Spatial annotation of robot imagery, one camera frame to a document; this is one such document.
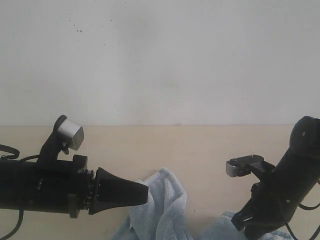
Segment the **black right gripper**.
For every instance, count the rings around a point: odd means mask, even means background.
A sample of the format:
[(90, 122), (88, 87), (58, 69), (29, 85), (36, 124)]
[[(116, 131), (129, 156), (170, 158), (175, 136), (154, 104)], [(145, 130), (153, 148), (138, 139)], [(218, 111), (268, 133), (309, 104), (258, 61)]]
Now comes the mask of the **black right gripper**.
[(277, 230), (290, 221), (290, 184), (288, 182), (257, 182), (251, 197), (231, 219), (238, 231), (244, 230), (249, 240)]

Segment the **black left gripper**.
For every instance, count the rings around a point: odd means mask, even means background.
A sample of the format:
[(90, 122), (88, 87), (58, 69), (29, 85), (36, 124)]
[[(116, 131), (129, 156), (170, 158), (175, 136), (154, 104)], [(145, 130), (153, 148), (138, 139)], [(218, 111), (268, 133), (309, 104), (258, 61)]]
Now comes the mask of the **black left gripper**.
[(56, 160), (39, 166), (36, 169), (34, 210), (77, 218), (81, 210), (88, 208), (86, 198), (89, 197), (89, 215), (148, 202), (148, 186), (115, 176), (101, 167), (93, 180), (94, 171), (88, 169), (87, 163), (87, 156), (75, 154), (72, 161)]

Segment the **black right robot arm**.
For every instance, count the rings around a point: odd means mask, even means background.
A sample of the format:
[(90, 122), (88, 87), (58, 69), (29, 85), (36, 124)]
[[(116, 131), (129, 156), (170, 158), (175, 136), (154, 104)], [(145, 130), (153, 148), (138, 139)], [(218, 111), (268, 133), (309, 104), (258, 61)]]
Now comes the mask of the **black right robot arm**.
[(259, 182), (251, 197), (231, 219), (248, 240), (257, 240), (288, 227), (297, 208), (311, 210), (302, 201), (320, 182), (320, 120), (302, 117), (293, 127), (289, 147), (277, 165), (251, 154), (226, 161), (229, 177), (254, 174)]

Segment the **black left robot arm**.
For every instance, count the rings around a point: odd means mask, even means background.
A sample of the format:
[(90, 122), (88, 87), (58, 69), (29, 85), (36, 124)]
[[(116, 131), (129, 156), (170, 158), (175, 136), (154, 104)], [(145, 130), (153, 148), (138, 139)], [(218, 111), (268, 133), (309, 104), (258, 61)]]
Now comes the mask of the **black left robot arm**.
[(144, 205), (149, 188), (117, 177), (103, 168), (87, 168), (88, 158), (36, 162), (1, 160), (2, 209), (67, 214), (76, 219), (81, 210), (94, 215), (104, 210)]

